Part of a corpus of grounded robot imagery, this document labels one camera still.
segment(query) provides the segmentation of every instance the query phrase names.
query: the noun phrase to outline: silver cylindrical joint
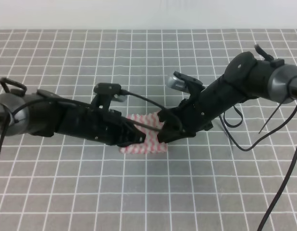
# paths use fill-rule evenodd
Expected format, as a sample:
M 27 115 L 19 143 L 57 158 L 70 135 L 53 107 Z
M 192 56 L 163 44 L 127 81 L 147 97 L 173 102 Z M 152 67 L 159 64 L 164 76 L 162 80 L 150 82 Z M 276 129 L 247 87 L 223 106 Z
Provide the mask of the silver cylindrical joint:
M 297 100 L 297 77 L 292 79 L 288 86 L 289 95 L 292 99 Z
M 297 66 L 285 64 L 271 75 L 268 84 L 270 99 L 277 103 L 290 103 L 297 100 Z

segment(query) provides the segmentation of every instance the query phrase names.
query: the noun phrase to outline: black plastic part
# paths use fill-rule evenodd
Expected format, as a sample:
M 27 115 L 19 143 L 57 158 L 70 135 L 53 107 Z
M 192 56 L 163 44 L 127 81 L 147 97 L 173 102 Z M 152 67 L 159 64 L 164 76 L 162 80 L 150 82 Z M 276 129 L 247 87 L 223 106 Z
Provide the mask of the black plastic part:
M 253 96 L 270 99 L 268 83 L 275 69 L 270 62 L 257 61 L 244 83 L 246 91 Z
M 272 60 L 274 60 L 274 58 L 270 55 L 270 54 L 267 54 L 260 46 L 259 44 L 256 44 L 254 46 L 255 48 L 255 51 L 260 55 L 262 56 L 265 61 L 268 61 L 268 62 L 271 62 Z
M 283 66 L 284 64 L 285 64 L 284 59 L 275 59 L 270 62 L 270 66 L 272 66 L 273 68 L 278 68 L 280 66 Z
M 173 73 L 173 75 L 186 83 L 190 94 L 195 94 L 199 90 L 203 91 L 205 89 L 205 87 L 203 86 L 203 83 L 200 80 L 196 79 L 196 78 L 184 75 L 184 74 L 179 73 L 177 71 L 175 71 Z
M 6 93 L 16 94 L 20 97 L 24 96 L 27 91 L 27 87 L 24 84 L 16 82 L 14 80 L 11 80 L 9 78 L 5 78 L 5 77 L 1 78 L 0 84 Z M 11 89 L 10 90 L 9 87 L 7 86 L 7 84 L 14 86 L 14 87 L 18 87 L 20 89 Z
M 56 132 L 120 147 L 143 143 L 146 135 L 120 117 L 121 113 L 114 110 L 105 114 L 83 107 L 68 108 Z
M 48 98 L 46 96 L 59 97 L 46 90 L 37 90 L 36 94 L 28 94 L 23 97 L 25 102 Z M 64 107 L 58 103 L 41 102 L 28 107 L 29 124 L 26 133 L 34 136 L 51 137 L 54 135 L 59 123 Z
M 209 130 L 213 127 L 211 123 L 213 119 L 233 105 L 252 97 L 245 91 L 244 82 L 256 63 L 257 60 L 251 52 L 244 52 L 236 56 L 225 73 L 205 89 L 193 81 L 185 80 L 190 92 L 189 99 L 182 100 L 178 107 L 170 109 L 182 121 L 183 132 L 175 131 L 175 126 L 168 122 L 168 115 L 161 111 L 158 116 L 161 122 L 165 121 L 165 124 L 162 132 L 158 134 L 159 142 L 168 143 L 194 137 L 198 131 Z
M 94 87 L 94 92 L 96 96 L 92 100 L 91 104 L 95 108 L 100 108 L 107 112 L 110 107 L 110 103 L 113 100 L 114 96 L 121 95 L 122 87 L 120 84 L 114 83 L 99 83 Z

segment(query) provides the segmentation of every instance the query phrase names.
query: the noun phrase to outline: gray grid surface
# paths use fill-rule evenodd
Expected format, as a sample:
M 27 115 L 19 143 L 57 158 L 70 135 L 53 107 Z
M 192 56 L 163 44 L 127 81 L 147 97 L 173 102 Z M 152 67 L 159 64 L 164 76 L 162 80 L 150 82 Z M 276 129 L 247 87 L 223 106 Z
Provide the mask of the gray grid surface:
M 186 94 L 165 87 L 173 71 L 205 85 L 259 43 L 297 65 L 297 30 L 0 30 L 0 77 L 90 102 L 94 84 L 124 88 L 167 107 Z M 250 146 L 277 104 L 251 100 L 230 129 Z M 261 135 L 281 124 L 282 106 Z M 158 109 L 130 97 L 123 115 Z M 233 110 L 229 122 L 239 121 Z M 0 158 L 0 231 L 254 231 L 273 199 L 297 143 L 297 114 L 243 153 L 219 121 L 209 132 L 169 144 L 165 154 L 120 154 L 117 147 L 68 136 L 5 140 Z M 297 230 L 297 165 L 265 231 Z

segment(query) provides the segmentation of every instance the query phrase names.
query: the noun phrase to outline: striped towel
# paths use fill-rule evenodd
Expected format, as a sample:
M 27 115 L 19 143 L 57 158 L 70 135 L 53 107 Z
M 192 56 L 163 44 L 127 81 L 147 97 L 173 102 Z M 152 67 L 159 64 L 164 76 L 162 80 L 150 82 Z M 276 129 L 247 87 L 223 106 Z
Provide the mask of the striped towel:
M 159 122 L 157 112 L 148 115 L 132 114 L 127 118 L 137 122 L 150 125 L 156 128 L 162 128 L 163 123 Z M 166 143 L 159 143 L 157 139 L 157 132 L 135 125 L 137 129 L 146 134 L 144 143 L 137 143 L 129 145 L 128 147 L 120 148 L 121 153 L 128 154 L 147 154 L 147 153 L 164 153 L 168 151 Z

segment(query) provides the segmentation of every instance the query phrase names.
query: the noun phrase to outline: white grid line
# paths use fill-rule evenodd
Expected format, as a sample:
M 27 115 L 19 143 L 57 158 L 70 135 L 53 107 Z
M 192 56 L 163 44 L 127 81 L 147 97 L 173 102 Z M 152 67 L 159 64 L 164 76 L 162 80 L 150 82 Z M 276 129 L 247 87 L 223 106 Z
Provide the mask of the white grid line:
M 226 52 L 226 56 L 227 56 L 228 62 L 230 63 L 230 58 L 228 56 L 227 50 L 225 52 Z M 239 192 L 240 192 L 240 200 L 241 200 L 241 205 L 242 205 L 242 208 L 243 208 L 244 217 L 245 217 L 245 221 L 246 221 L 246 225 L 247 225 L 247 231 L 249 231 L 249 224 L 248 224 L 248 219 L 247 219 L 247 215 L 246 215 L 245 203 L 244 203 L 243 195 L 241 194 L 240 182 L 239 182 L 239 179 L 238 179 L 238 176 L 237 176 L 237 169 L 236 169 L 236 165 L 235 165 L 235 161 L 234 161 L 233 147 L 231 145 L 231 142 L 230 142 L 230 138 L 229 137 L 228 137 L 228 142 L 229 142 L 229 146 L 230 146 L 230 150 L 231 150 L 231 155 L 232 155 L 232 159 L 233 159 L 233 166 L 234 166 L 234 170 L 235 170 L 235 174 L 236 174 L 238 189 L 239 189 Z
M 13 64 L 15 63 L 15 60 L 16 60 L 17 55 L 19 54 L 19 51 L 20 51 L 20 48 L 19 48 L 19 50 L 17 51 L 16 56 L 14 57 Z M 8 77 L 10 76 L 10 73 L 11 73 L 11 70 L 12 70 L 12 66 L 11 66 L 11 68 L 10 68 L 10 70 L 9 70 Z M 24 137 L 25 137 L 25 135 L 23 134 L 23 135 L 22 135 L 22 138 L 21 138 L 21 140 L 20 140 L 20 144 L 23 142 Z M 19 150 L 20 150 L 20 147 L 17 148 L 17 153 L 16 153 L 15 159 L 14 159 L 14 161 L 13 161 L 13 165 L 12 165 L 12 168 L 11 168 L 11 171 L 10 171 L 10 174 L 9 174 L 9 178 L 8 178 L 7 184 L 6 184 L 5 189 L 4 189 L 4 193 L 6 193 L 6 191 L 7 191 L 7 189 L 8 189 L 8 185 L 9 185 L 9 182 L 10 182 L 10 179 L 11 179 L 11 176 L 12 176 L 12 173 L 13 173 L 13 170 L 14 170 L 14 166 L 15 166 L 15 163 L 16 163 L 16 159 L 17 159 L 17 156 L 18 156 L 18 154 L 19 154 Z M 1 210 L 2 205 L 3 205 L 3 201 L 4 201 L 4 195 L 2 196 L 2 199 L 1 199 L 1 201 L 0 201 L 0 210 Z
M 66 55 L 67 55 L 67 50 L 66 50 L 66 52 L 65 52 L 65 58 L 64 58 L 63 64 L 65 63 Z M 59 88 L 60 79 L 61 79 L 61 76 L 62 76 L 62 71 L 63 71 L 63 68 L 62 68 L 62 70 L 61 70 L 61 72 L 60 72 L 60 76 L 59 76 L 59 80 L 58 80 L 58 85 L 57 85 L 57 88 L 56 88 L 55 93 L 57 93 L 58 88 Z M 62 140 L 62 146 L 61 146 L 61 149 L 60 149 L 59 160 L 61 159 L 61 156 L 62 156 L 62 151 L 63 151 L 64 141 L 65 141 L 65 135 L 63 136 L 63 140 Z M 47 205 L 47 211 L 46 211 L 45 220 L 44 220 L 44 224 L 43 224 L 43 231 L 45 231 L 46 224 L 47 224 L 47 218 L 48 218 L 48 214 L 49 214 L 49 209 L 50 209 L 50 204 L 51 204 L 51 199 L 52 199 L 53 189 L 54 189 L 54 185 L 55 185 L 55 182 L 56 182 L 56 176 L 57 176 L 57 173 L 58 173 L 58 170 L 59 170 L 59 164 L 60 164 L 60 162 L 58 161 L 57 166 L 56 166 L 56 172 L 55 172 L 54 179 L 53 179 L 53 182 L 52 182 L 51 194 L 50 194 L 49 201 L 48 201 L 48 205 Z
M 211 62 L 213 63 L 213 58 L 212 58 L 211 50 L 210 50 L 210 58 L 211 58 Z M 215 189 L 217 191 L 217 182 L 216 182 L 216 177 L 215 177 L 214 165 L 212 164 L 212 156 L 211 156 L 211 149 L 210 149 L 210 138 L 208 136 L 208 132 L 207 131 L 206 131 L 206 137 L 207 137 L 207 142 L 208 142 L 208 145 L 209 145 L 210 160 L 211 160 L 211 169 L 212 169 L 212 174 L 214 176 L 213 177 L 213 179 L 214 179 L 214 186 L 215 186 Z M 220 218 L 220 223 L 221 223 L 221 230 L 223 231 L 224 230 L 223 219 L 222 219 L 222 216 L 221 216 L 221 208 L 220 208 L 220 202 L 219 202 L 219 197 L 218 196 L 217 196 L 217 204 L 218 204 L 218 210 L 219 210 L 219 218 Z
M 274 48 L 273 48 L 273 44 L 272 44 L 272 43 L 271 43 L 271 45 L 272 45 L 272 49 L 273 49 L 274 55 L 275 55 L 276 57 L 278 57 L 276 51 L 275 51 Z M 271 142 L 271 144 L 272 144 L 272 149 L 273 149 L 273 153 L 274 153 L 274 155 L 275 155 L 275 158 L 278 159 L 277 154 L 276 154 L 275 149 L 274 149 L 274 146 L 273 146 L 273 142 L 272 142 L 271 136 L 269 136 L 269 140 L 270 140 L 270 142 Z M 281 173 L 281 175 L 282 175 L 282 179 L 284 179 L 284 177 L 283 177 L 283 173 L 282 173 L 282 169 L 281 169 L 281 166 L 280 166 L 279 161 L 277 161 L 277 164 L 278 164 L 280 173 Z M 291 200 L 290 196 L 289 196 L 289 195 L 287 195 L 287 196 L 288 196 L 288 200 L 289 200 L 289 203 L 290 203 L 290 206 L 291 206 L 291 209 L 292 209 L 294 218 L 295 218 L 296 226 L 297 226 L 297 217 L 296 217 L 296 215 L 295 215 L 295 213 L 294 213 L 293 203 L 292 203 L 292 200 Z
M 191 38 L 192 38 L 192 45 L 194 48 L 194 42 L 193 42 L 193 35 L 191 34 Z M 187 139 L 187 151 L 188 151 L 188 161 L 189 161 L 189 170 L 190 170 L 190 175 L 192 175 L 192 168 L 191 168 L 191 161 L 190 161 L 190 151 L 189 151 L 189 141 Z M 195 200 L 195 195 L 194 195 L 194 187 L 193 187 L 193 179 L 192 177 L 190 178 L 191 181 L 191 191 L 192 191 L 192 201 L 193 201 L 193 210 L 195 213 L 195 224 L 196 224 L 196 231 L 198 231 L 198 218 L 197 218 L 197 208 L 196 208 L 196 200 Z
M 164 65 L 163 42 L 161 43 L 162 65 Z M 165 93 L 165 74 L 164 67 L 162 68 L 163 91 Z M 166 97 L 164 95 L 164 105 L 166 106 Z M 172 207 L 171 207 L 171 187 L 170 187 L 170 165 L 169 165 L 169 150 L 167 150 L 167 171 L 168 171 L 168 193 L 169 193 L 169 217 L 170 217 L 170 231 L 172 231 Z
M 84 47 L 86 46 L 86 42 L 87 42 L 87 32 L 86 32 L 86 38 L 85 38 L 85 42 L 84 42 Z M 78 69 L 78 75 L 77 75 L 77 78 L 76 78 L 76 86 L 77 86 L 77 83 L 78 83 L 79 74 L 80 74 L 80 68 Z M 76 93 L 76 87 L 74 88 L 74 93 L 73 93 L 73 98 L 72 99 L 74 99 L 75 93 Z M 79 175 L 80 175 L 80 170 L 81 170 L 81 163 L 82 163 L 83 152 L 84 152 L 84 148 L 85 148 L 85 141 L 86 140 L 83 139 L 81 156 L 80 156 L 80 163 L 79 163 L 79 169 L 78 169 L 78 176 L 77 176 L 77 180 L 76 180 L 76 186 L 75 186 L 74 198 L 73 198 L 73 204 L 72 204 L 72 212 L 74 211 L 74 206 L 75 206 L 75 201 L 76 201 L 76 191 L 77 191 L 78 182 L 79 182 Z M 71 213 L 71 216 L 70 216 L 70 221 L 69 221 L 69 224 L 68 224 L 68 231 L 71 230 L 72 219 L 73 219 L 73 213 Z
M 97 73 L 98 63 L 99 63 L 99 53 L 98 53 L 98 56 L 97 56 L 94 83 L 96 83 L 96 73 Z M 104 167 L 104 158 L 105 158 L 105 145 L 103 144 L 102 146 L 103 146 L 103 153 L 102 153 L 101 168 L 100 168 L 100 175 L 99 175 L 99 192 L 98 192 L 97 203 L 96 203 L 96 212 L 95 212 L 93 231 L 96 230 L 96 226 L 97 226 L 97 217 L 98 217 L 98 212 L 99 212 L 100 188 L 101 188 L 101 175 L 102 175 L 102 171 L 103 171 L 103 167 Z
M 32 63 L 33 56 L 34 56 L 34 54 L 32 55 L 32 58 L 31 58 L 31 60 L 30 60 L 30 64 L 29 64 L 29 66 L 30 66 L 31 63 Z M 39 155 L 40 155 L 41 149 L 42 149 L 42 146 L 40 146 L 39 149 L 38 149 L 37 160 L 38 160 L 38 157 L 39 157 Z M 34 176 L 34 173 L 35 173 L 36 168 L 37 168 L 37 161 L 36 161 L 35 164 L 34 164 L 34 168 L 33 168 L 32 176 Z M 21 223 L 22 223 L 22 219 L 23 219 L 23 215 L 24 215 L 23 213 L 24 213 L 24 211 L 25 211 L 26 203 L 27 203 L 27 200 L 28 200 L 28 194 L 29 194 L 30 189 L 31 189 L 32 181 L 33 181 L 33 178 L 30 179 L 30 183 L 29 183 L 29 186 L 28 186 L 27 194 L 26 194 L 26 196 L 25 196 L 25 202 L 24 202 L 24 206 L 23 206 L 22 214 L 21 214 L 21 216 L 20 216 L 20 218 L 19 218 L 19 223 L 18 223 L 17 231 L 19 231 L 19 229 L 20 229 L 20 227 L 21 227 Z
M 132 52 L 132 43 L 130 43 L 130 57 L 131 57 L 131 52 Z M 129 91 L 129 84 L 130 84 L 130 71 L 131 67 L 129 67 L 129 76 L 128 76 L 128 91 Z M 128 104 L 129 104 L 129 96 L 127 98 L 127 115 L 128 115 Z M 124 176 L 125 176 L 125 160 L 126 160 L 126 153 L 124 155 L 124 160 L 123 160 L 123 179 L 122 179 L 122 196 L 121 196 L 121 212 L 120 212 L 120 227 L 119 231 L 122 230 L 122 216 L 123 216 L 123 200 L 124 200 Z

